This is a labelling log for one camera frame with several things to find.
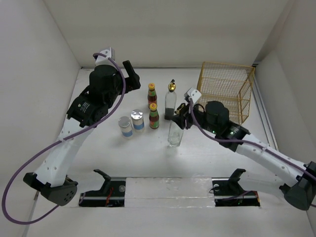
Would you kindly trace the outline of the clear glass bottle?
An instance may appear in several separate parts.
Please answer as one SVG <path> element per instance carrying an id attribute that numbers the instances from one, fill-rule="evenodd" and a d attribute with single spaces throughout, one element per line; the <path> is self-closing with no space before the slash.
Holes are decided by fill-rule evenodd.
<path id="1" fill-rule="evenodd" d="M 184 130 L 182 130 L 174 121 L 171 121 L 168 132 L 168 145 L 170 147 L 179 147 L 182 141 Z"/>

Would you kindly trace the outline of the dark oil glass bottle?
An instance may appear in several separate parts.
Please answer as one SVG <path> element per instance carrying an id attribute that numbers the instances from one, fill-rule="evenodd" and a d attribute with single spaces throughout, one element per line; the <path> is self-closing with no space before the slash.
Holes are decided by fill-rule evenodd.
<path id="1" fill-rule="evenodd" d="M 168 85 L 168 91 L 165 95 L 165 113 L 164 113 L 165 120 L 171 120 L 171 118 L 174 115 L 174 110 L 175 110 L 175 105 L 176 105 L 176 100 L 177 100 L 175 89 L 176 89 L 175 80 L 172 79 Z"/>

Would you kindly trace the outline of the red sauce bottle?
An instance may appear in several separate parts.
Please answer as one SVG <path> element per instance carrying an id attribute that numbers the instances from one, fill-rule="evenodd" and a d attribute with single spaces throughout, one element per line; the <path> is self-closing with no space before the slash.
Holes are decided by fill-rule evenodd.
<path id="1" fill-rule="evenodd" d="M 159 127 L 159 114 L 157 108 L 156 103 L 150 104 L 149 123 L 150 128 L 152 129 L 157 129 Z"/>
<path id="2" fill-rule="evenodd" d="M 154 83 L 149 83 L 148 84 L 148 96 L 147 96 L 147 100 L 148 100 L 148 107 L 150 107 L 150 105 L 152 103 L 157 103 L 157 93 L 156 93 L 156 89 L 155 89 L 155 84 Z"/>

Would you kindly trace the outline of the blue-label salt jar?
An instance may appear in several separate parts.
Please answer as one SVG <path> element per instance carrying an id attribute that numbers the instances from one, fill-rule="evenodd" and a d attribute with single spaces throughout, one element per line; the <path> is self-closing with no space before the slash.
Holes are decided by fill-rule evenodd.
<path id="1" fill-rule="evenodd" d="M 143 112 L 140 109 L 135 109 L 130 114 L 133 128 L 136 132 L 143 132 L 145 129 Z"/>
<path id="2" fill-rule="evenodd" d="M 120 117 L 118 120 L 118 125 L 123 137 L 126 139 L 131 139 L 133 136 L 133 128 L 130 118 L 127 116 Z"/>

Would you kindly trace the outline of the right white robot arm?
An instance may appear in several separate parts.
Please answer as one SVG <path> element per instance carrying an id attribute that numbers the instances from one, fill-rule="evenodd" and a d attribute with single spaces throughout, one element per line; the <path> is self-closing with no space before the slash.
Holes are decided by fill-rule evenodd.
<path id="1" fill-rule="evenodd" d="M 219 101 L 207 102 L 203 111 L 191 100 L 182 103 L 171 119 L 184 130 L 195 125 L 209 139 L 224 148 L 243 155 L 274 174 L 260 179 L 245 169 L 236 169 L 228 188 L 238 195 L 260 191 L 283 197 L 293 207 L 307 211 L 316 197 L 316 163 L 292 159 L 262 143 L 246 128 L 229 119 L 229 110 Z"/>

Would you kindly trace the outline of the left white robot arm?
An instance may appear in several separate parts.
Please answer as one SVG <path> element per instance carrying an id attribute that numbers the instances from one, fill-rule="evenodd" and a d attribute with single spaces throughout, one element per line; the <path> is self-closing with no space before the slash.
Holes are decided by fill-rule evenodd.
<path id="1" fill-rule="evenodd" d="M 63 128 L 55 146 L 34 172 L 23 181 L 50 202 L 64 206 L 75 196 L 78 183 L 67 176 L 75 156 L 85 139 L 103 117 L 108 115 L 116 98 L 140 88 L 140 77 L 130 61 L 123 66 L 124 78 L 111 65 L 99 65 L 89 75 L 89 85 L 75 98 L 66 113 Z"/>

